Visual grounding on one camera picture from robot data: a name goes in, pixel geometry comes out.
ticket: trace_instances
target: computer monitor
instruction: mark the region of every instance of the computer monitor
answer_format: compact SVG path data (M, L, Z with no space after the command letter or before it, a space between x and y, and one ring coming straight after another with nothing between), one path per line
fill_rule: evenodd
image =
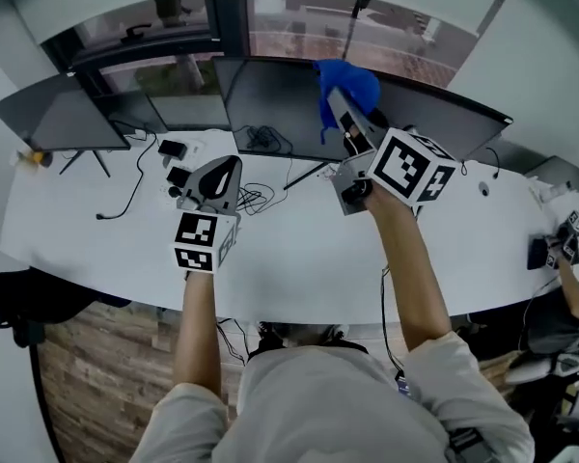
M213 58L239 152L339 162L347 158L340 130L320 141L319 83L313 62L277 58ZM375 72L378 109L391 126L415 125L457 159L511 123L476 101L427 84Z
M154 116L143 93L90 98L74 76L64 74L0 101L0 119L30 148L45 152L128 150L124 135L145 123L162 125Z

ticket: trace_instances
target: person in background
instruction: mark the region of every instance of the person in background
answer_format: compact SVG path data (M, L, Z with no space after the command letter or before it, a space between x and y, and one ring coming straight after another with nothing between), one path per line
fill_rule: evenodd
M557 261L561 287L525 302L469 315L471 322L484 327L461 335L480 361L514 350L552 356L579 341L579 282L562 253Z
M533 461L528 426L451 329L411 209L375 184L365 204L395 288L411 397L359 348L277 345L248 362L228 428L213 278L194 273L184 292L175 387L154 408L132 462L457 461L460 434L482 451L477 461Z

